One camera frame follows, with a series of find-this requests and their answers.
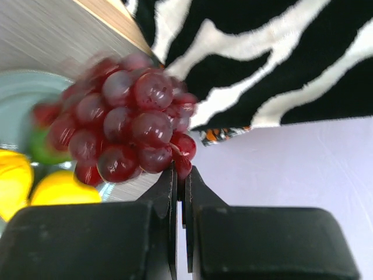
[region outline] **zebra print towel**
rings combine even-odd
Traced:
[[[210,129],[204,144],[248,127],[373,115],[372,0],[124,3],[198,96],[191,128]]]

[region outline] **yellow fruit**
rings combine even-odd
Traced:
[[[0,216],[5,222],[27,206],[33,180],[34,172],[27,157],[0,149]]]
[[[101,202],[98,191],[75,179],[71,171],[54,172],[40,181],[30,205],[84,204]]]

